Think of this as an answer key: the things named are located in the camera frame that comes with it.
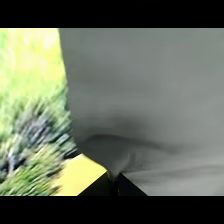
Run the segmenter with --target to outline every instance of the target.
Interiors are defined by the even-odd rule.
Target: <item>yellow object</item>
[[[55,185],[60,186],[56,196],[77,196],[101,177],[106,169],[83,154],[65,162]]]

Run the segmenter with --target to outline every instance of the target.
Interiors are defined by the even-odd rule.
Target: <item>clothing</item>
[[[79,149],[147,195],[224,194],[224,29],[60,29]]]

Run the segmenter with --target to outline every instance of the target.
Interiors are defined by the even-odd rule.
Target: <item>gray fabric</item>
[[[60,29],[74,137],[148,195],[224,193],[224,29]]]

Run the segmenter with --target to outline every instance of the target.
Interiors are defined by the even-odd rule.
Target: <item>blurred vegetation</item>
[[[54,193],[51,179],[74,148],[65,104],[58,30],[1,28],[0,195]]]

